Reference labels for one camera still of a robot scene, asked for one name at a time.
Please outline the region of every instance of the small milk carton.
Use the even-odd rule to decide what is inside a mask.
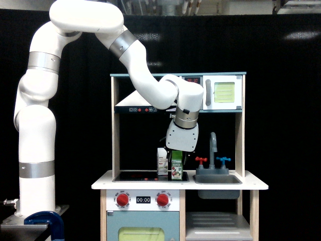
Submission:
[[[164,148],[157,148],[157,175],[167,175],[169,166],[166,158],[167,151]]]
[[[182,151],[172,151],[172,180],[183,179]]]

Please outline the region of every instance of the timer display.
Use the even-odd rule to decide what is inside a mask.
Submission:
[[[184,78],[187,82],[197,83],[201,84],[201,78],[200,77],[185,77]]]
[[[150,197],[136,197],[136,203],[150,203]]]

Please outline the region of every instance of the red knob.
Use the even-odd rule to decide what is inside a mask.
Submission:
[[[207,162],[207,158],[196,157],[195,161],[200,161],[200,165],[202,165],[203,162]]]
[[[117,197],[117,203],[119,206],[126,206],[128,204],[128,196],[126,194],[120,194]]]
[[[166,194],[160,194],[156,201],[159,206],[166,206],[169,202],[169,198]]]

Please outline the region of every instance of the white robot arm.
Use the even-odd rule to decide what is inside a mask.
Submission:
[[[56,121],[47,108],[58,85],[61,53],[82,32],[97,38],[126,66],[136,90],[151,105],[165,109],[177,100],[167,132],[170,149],[193,151],[198,137],[197,118],[203,88],[174,75],[157,82],[146,64],[146,49],[123,25],[121,11],[112,4],[84,0],[57,0],[51,22],[35,33],[28,69],[18,86],[14,123],[19,131],[20,209],[28,216],[55,210],[54,148]]]

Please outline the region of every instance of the ceiling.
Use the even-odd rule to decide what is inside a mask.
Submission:
[[[54,1],[0,0],[0,8],[48,11]],[[187,7],[183,14],[184,1],[187,1],[186,5],[190,8]],[[201,3],[197,15],[268,15],[277,12],[299,14],[319,13],[321,10],[321,1],[306,0],[110,0],[109,2],[118,6],[125,15],[193,16],[198,1]]]

